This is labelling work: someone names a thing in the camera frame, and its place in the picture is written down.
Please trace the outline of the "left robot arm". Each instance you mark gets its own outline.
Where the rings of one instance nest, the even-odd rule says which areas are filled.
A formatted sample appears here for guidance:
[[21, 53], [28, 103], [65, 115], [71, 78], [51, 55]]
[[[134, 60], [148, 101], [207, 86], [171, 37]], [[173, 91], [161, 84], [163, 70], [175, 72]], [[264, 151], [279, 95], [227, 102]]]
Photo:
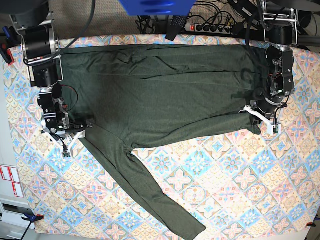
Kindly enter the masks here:
[[[267, 78], [261, 87], [256, 88], [252, 98], [243, 111], [250, 113], [252, 125], [265, 123], [269, 135], [282, 131], [277, 113], [287, 107], [288, 100], [295, 93], [293, 77], [294, 54], [291, 47], [318, 46], [318, 36], [299, 36], [301, 23], [299, 12], [318, 13], [318, 0], [258, 0], [255, 9], [247, 10], [245, 46], [251, 58], [263, 69], [267, 69]], [[259, 60], [250, 46], [250, 31], [254, 26], [263, 30], [264, 41], [270, 46], [265, 51], [264, 60]]]

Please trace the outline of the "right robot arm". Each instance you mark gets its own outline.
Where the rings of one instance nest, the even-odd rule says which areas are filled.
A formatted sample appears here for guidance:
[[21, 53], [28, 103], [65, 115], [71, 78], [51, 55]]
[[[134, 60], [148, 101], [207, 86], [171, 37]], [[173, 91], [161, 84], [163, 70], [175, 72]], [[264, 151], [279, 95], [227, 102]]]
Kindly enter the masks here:
[[12, 27], [4, 27], [11, 44], [21, 44], [22, 61], [27, 66], [30, 85], [39, 88], [37, 103], [42, 109], [42, 133], [62, 148], [62, 155], [72, 155], [74, 144], [90, 127], [84, 121], [70, 118], [71, 107], [63, 98], [64, 79], [62, 54], [70, 47], [61, 47], [53, 27], [53, 12], [47, 0], [2, 0], [1, 14], [8, 15]]

